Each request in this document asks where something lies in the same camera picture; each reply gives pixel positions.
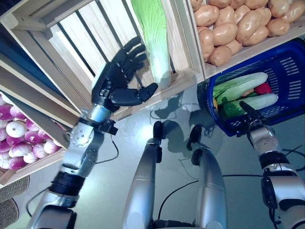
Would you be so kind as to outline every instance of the green vegetable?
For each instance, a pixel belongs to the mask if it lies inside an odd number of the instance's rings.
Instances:
[[[244,101],[249,104],[255,110],[260,110],[265,107],[271,106],[276,103],[278,96],[276,94],[263,94],[256,97],[248,97],[245,99],[240,99],[237,101],[228,102],[223,104],[223,113],[222,115],[225,118],[234,118],[245,114],[245,111],[239,105],[240,101]]]
[[[266,73],[253,73],[237,77],[214,87],[213,97],[221,105],[236,100],[246,91],[264,83],[268,78]]]
[[[160,0],[132,0],[133,10],[144,33],[152,75],[161,89],[171,82],[166,17]]]

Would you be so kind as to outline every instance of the produce display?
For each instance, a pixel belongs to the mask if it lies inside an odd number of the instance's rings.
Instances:
[[[253,73],[218,84],[213,91],[213,104],[225,119],[245,114],[239,102],[244,101],[256,110],[276,103],[278,96],[272,93],[266,73]]]
[[[20,169],[39,158],[57,152],[60,148],[43,130],[12,105],[8,98],[0,94],[1,168]]]
[[[305,11],[304,1],[191,0],[203,58],[221,66],[242,47],[289,31],[290,23]]]

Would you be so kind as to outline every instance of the red vegetable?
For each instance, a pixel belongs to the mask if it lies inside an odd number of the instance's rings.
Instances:
[[[13,116],[10,114],[12,105],[5,104],[0,106],[0,119],[1,120],[13,120]]]
[[[257,94],[267,94],[267,93],[271,93],[272,91],[268,83],[263,83],[258,87],[254,88],[254,92]]]

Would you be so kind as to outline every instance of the red onion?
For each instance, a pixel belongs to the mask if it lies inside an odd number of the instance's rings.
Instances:
[[[43,147],[44,151],[46,151],[47,154],[53,154],[55,152],[57,152],[60,147],[55,145],[55,143],[53,142],[53,140],[48,140]]]
[[[43,142],[43,138],[39,137],[38,131],[28,131],[25,133],[24,138],[33,145]]]
[[[5,128],[0,129],[0,141],[3,141],[8,136],[8,133],[6,133]]]
[[[11,147],[13,147],[13,146],[15,146],[15,145],[17,145],[17,144],[19,144],[20,142],[24,142],[24,137],[22,136],[22,137],[11,137],[11,136],[7,136],[6,137],[6,142],[11,146]]]
[[[28,143],[21,142],[18,145],[15,145],[12,149],[13,156],[24,156],[32,151],[32,146]]]
[[[0,119],[1,120],[13,120],[13,116],[10,114],[11,105],[5,104],[0,106]]]
[[[31,163],[36,162],[36,161],[38,160],[38,157],[36,157],[36,156],[31,152],[31,153],[29,153],[29,154],[27,154],[27,155],[24,155],[24,156],[23,156],[23,160],[24,160],[24,162],[31,164]]]
[[[38,158],[44,158],[47,155],[47,153],[43,149],[43,143],[34,145],[33,154]]]
[[[8,125],[8,121],[0,120],[0,128],[5,128]]]
[[[22,137],[27,131],[27,127],[21,121],[10,122],[6,126],[6,132],[11,137]]]
[[[6,102],[2,99],[2,95],[0,94],[0,106],[5,105]]]
[[[27,119],[25,121],[25,125],[28,128],[28,130],[39,131],[39,128],[30,119]]]
[[[9,159],[10,158],[10,155],[8,152],[3,152],[3,153],[0,153],[0,160],[6,160],[6,159]]]
[[[18,118],[18,119],[26,119],[27,117],[18,109],[18,107],[13,106],[10,109],[10,114],[14,117],[14,118]]]
[[[9,160],[0,160],[0,167],[3,169],[9,169],[10,168]]]
[[[10,169],[12,169],[12,170],[20,169],[20,168],[25,167],[27,165],[27,163],[24,162],[22,156],[10,159],[9,164],[10,164]]]
[[[43,139],[51,139],[50,136],[48,136],[47,133],[44,132],[43,130],[38,131],[38,136],[42,137]]]
[[[7,152],[11,149],[11,146],[6,142],[6,140],[0,142],[0,153]]]

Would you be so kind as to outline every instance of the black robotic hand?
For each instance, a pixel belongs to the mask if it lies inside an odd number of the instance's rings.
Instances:
[[[130,89],[128,83],[137,70],[144,67],[147,58],[140,37],[131,39],[104,67],[95,87],[92,90],[92,102],[99,104],[112,112],[120,106],[134,106],[146,102],[158,88],[152,83],[141,89]]]

